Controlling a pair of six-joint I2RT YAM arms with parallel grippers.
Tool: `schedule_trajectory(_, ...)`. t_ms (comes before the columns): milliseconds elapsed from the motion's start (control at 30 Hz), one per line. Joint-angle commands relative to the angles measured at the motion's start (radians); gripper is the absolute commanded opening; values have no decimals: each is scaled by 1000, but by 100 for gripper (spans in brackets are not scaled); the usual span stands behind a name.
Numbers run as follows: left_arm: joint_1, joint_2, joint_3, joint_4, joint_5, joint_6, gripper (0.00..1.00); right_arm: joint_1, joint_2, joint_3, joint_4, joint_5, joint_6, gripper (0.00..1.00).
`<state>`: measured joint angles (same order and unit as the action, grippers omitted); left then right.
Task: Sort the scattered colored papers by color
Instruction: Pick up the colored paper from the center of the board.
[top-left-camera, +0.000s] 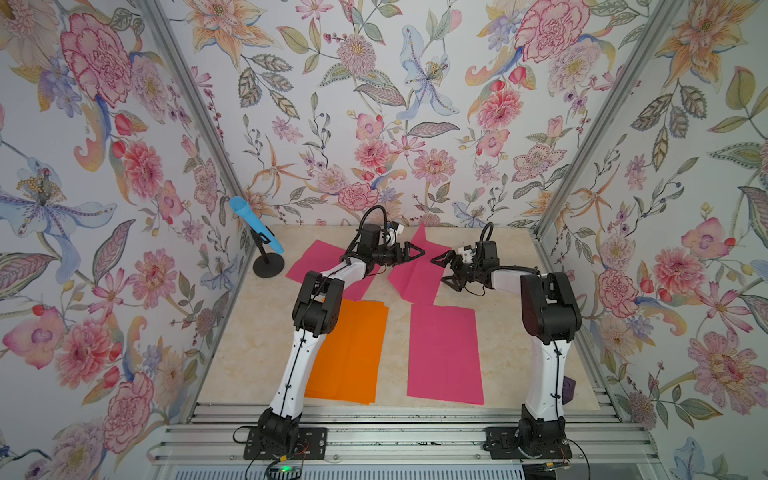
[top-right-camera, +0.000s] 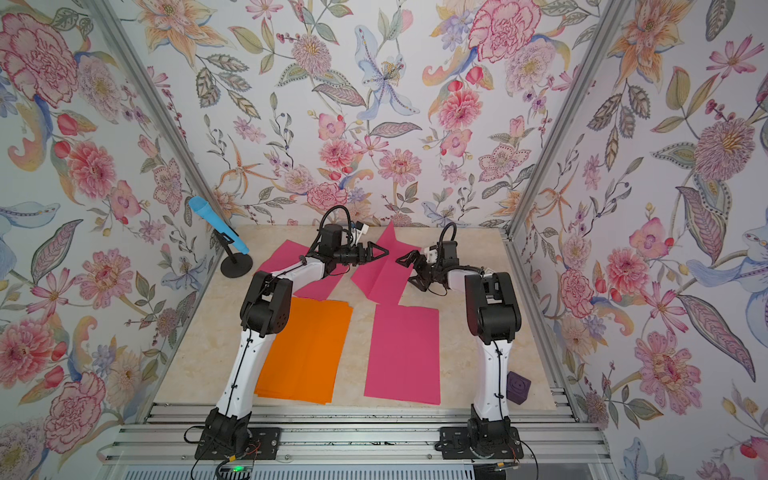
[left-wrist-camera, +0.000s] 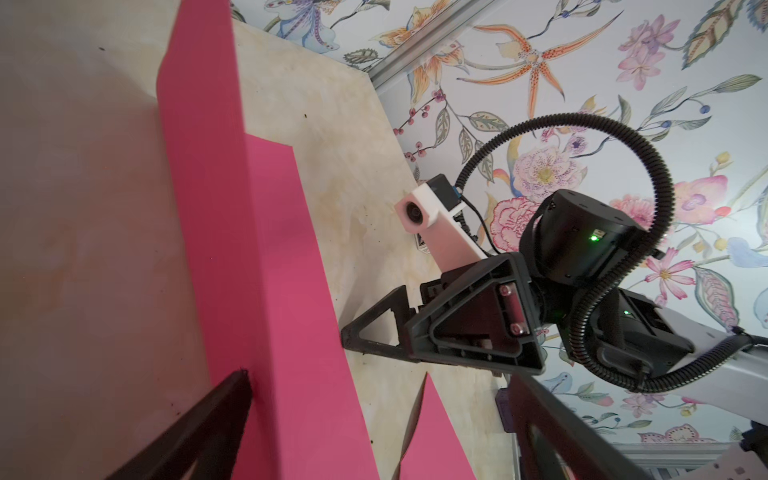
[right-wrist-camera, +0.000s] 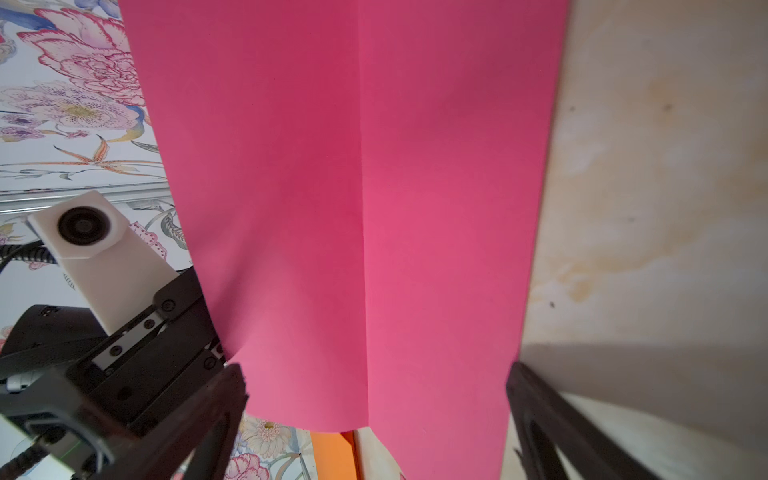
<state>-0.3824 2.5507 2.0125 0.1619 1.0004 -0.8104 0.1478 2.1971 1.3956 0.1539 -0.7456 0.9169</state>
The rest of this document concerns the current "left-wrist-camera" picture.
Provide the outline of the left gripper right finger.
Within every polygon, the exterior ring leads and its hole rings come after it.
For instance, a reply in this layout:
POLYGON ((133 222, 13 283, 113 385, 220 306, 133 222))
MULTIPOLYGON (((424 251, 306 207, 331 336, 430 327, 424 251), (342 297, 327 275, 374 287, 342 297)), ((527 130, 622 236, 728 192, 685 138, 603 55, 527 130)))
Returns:
POLYGON ((530 375, 511 374, 506 398, 524 479, 648 477, 530 375))

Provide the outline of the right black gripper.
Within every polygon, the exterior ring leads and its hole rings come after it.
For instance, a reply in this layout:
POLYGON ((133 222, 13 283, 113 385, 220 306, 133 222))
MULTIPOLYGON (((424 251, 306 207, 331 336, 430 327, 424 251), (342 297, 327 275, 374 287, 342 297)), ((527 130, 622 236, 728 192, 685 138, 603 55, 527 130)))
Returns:
POLYGON ((441 272, 422 285, 416 314, 406 286, 396 287, 342 328, 342 346, 405 362, 540 374, 538 330, 564 325, 586 291, 647 237, 627 214, 558 190, 534 212, 517 250, 441 272))

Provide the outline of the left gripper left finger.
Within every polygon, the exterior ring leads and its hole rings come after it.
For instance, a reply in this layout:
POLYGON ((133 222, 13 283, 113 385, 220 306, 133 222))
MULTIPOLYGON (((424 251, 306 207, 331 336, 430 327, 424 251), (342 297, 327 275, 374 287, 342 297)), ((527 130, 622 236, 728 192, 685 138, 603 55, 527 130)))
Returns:
POLYGON ((248 372, 232 372, 120 467, 119 477, 231 479, 251 401, 248 372))

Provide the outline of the pink paper sheet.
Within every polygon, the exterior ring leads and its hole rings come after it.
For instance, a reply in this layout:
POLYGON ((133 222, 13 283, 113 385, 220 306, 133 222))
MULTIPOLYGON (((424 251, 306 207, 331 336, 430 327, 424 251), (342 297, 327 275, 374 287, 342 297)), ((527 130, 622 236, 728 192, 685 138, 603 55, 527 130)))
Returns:
POLYGON ((224 2, 181 3, 156 93, 209 374, 253 392, 235 477, 376 478, 294 152, 245 130, 224 2))
POLYGON ((415 429, 400 461, 399 478, 476 478, 429 374, 425 375, 415 429))

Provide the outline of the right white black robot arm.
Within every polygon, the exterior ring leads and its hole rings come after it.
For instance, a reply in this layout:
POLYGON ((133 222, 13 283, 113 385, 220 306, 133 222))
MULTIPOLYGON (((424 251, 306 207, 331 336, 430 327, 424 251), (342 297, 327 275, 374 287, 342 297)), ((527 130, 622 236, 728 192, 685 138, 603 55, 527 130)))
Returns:
POLYGON ((669 193, 655 197, 641 227, 626 213, 572 190, 541 203, 497 204, 489 236, 508 220, 519 229, 513 251, 486 255, 466 234, 458 197, 452 207, 429 188, 398 203, 404 228, 433 254, 441 277, 424 283, 422 305, 404 287, 392 290, 341 332, 344 348, 419 363, 494 373, 543 373, 541 328, 557 327, 567 356, 626 390, 655 395, 683 388, 760 345, 744 333, 708 350, 676 332, 661 306, 621 287, 634 265, 661 260, 656 243, 674 215, 669 193))

